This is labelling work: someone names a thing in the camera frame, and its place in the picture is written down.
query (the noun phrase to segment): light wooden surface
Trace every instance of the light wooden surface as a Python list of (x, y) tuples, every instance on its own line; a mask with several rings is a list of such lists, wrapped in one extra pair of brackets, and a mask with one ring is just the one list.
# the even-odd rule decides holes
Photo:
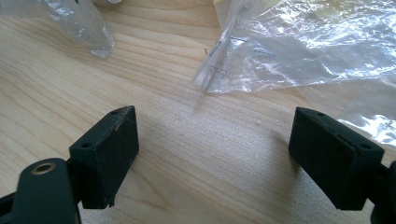
[[(293, 162), (295, 89), (204, 94), (191, 79), (220, 30), (211, 0), (102, 8), (106, 60), (51, 22), (0, 18), (0, 196), (21, 170), (68, 147), (110, 110), (135, 105), (140, 152), (116, 205), (84, 223), (369, 223), (337, 211)], [(394, 159), (387, 154), (385, 160)]]

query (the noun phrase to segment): clear plastic bag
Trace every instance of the clear plastic bag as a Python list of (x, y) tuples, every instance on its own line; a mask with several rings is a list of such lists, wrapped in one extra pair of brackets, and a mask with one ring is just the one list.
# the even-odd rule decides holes
[(115, 46), (113, 35), (90, 0), (0, 0), (0, 15), (55, 21), (74, 41), (102, 58)]
[(318, 110), (396, 150), (396, 77), (299, 87)]
[(367, 81), (339, 121), (396, 150), (396, 78)]
[(223, 34), (193, 79), (204, 91), (271, 90), (395, 72), (392, 0), (226, 1), (216, 1), (219, 13), (229, 8)]

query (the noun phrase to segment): plastic wrap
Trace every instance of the plastic wrap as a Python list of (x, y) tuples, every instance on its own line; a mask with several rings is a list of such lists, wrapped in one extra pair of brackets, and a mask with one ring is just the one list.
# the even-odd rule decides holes
[(193, 79), (204, 91), (271, 90), (395, 72), (392, 0), (225, 1), (215, 2), (222, 14), (229, 8), (223, 33)]
[(318, 110), (383, 147), (396, 150), (396, 77), (298, 90)]
[(75, 42), (102, 58), (115, 45), (102, 15), (90, 0), (0, 0), (0, 15), (50, 19)]
[(396, 150), (396, 78), (367, 81), (339, 121)]

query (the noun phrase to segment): wood grain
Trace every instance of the wood grain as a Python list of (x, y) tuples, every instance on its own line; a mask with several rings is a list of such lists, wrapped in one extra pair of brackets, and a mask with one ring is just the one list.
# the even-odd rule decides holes
[(294, 108), (312, 107), (297, 90), (191, 85), (220, 34), (211, 0), (100, 10), (116, 39), (105, 60), (49, 21), (0, 18), (0, 196), (24, 167), (67, 159), (104, 114), (135, 105), (141, 150), (116, 205), (81, 210), (84, 223), (369, 223), (370, 203), (337, 211), (290, 158)]

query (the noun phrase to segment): black 3d printed part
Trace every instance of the black 3d printed part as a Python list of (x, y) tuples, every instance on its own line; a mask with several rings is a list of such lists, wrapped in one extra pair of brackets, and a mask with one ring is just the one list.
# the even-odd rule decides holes
[(71, 163), (81, 173), (84, 208), (103, 209), (115, 195), (139, 150), (133, 106), (108, 113), (73, 146)]
[(336, 208), (361, 210), (384, 149), (318, 111), (297, 107), (289, 151)]
[(78, 224), (77, 204), (103, 209), (139, 151), (133, 106), (114, 110), (70, 147), (71, 158), (38, 161), (23, 170), (15, 193), (0, 198), (0, 224)]

